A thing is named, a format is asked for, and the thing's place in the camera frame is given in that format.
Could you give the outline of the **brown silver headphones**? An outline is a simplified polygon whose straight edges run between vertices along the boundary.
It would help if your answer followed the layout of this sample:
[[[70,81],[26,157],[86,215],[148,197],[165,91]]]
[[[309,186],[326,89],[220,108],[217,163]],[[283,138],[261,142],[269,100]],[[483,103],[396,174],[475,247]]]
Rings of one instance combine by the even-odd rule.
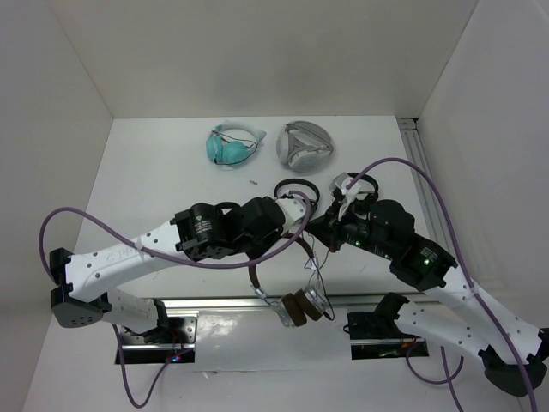
[[[296,243],[308,257],[305,268],[312,271],[306,286],[294,293],[284,294],[278,300],[271,300],[259,282],[256,266],[251,265],[248,267],[251,287],[257,298],[266,302],[287,328],[302,327],[309,320],[316,322],[321,318],[333,321],[335,319],[335,310],[326,295],[320,271],[321,267],[316,254],[313,248],[301,237],[297,238]]]

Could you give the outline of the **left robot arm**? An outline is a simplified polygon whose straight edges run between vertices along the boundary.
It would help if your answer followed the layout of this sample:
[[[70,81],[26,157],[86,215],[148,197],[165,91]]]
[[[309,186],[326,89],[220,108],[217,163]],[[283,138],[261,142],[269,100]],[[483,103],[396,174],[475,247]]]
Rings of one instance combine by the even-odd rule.
[[[206,270],[258,265],[296,242],[316,208],[300,191],[276,199],[254,197],[243,205],[197,203],[134,239],[81,211],[118,243],[87,254],[59,248],[41,256],[56,284],[51,311],[66,329],[107,322],[146,342],[160,342],[170,330],[165,304],[120,286],[175,265]]]

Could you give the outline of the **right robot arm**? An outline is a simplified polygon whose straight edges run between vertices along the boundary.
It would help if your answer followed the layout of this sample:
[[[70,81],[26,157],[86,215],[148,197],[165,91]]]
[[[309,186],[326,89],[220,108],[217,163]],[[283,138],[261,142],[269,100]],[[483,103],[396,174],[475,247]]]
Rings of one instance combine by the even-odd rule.
[[[548,331],[517,317],[476,282],[442,246],[415,232],[415,219],[398,202],[381,200],[365,217],[335,206],[306,230],[331,252],[352,245],[389,261],[398,280],[449,308],[459,319],[429,313],[399,294],[383,297],[374,325],[383,336],[398,331],[424,337],[478,361],[501,391],[525,397],[547,374]]]

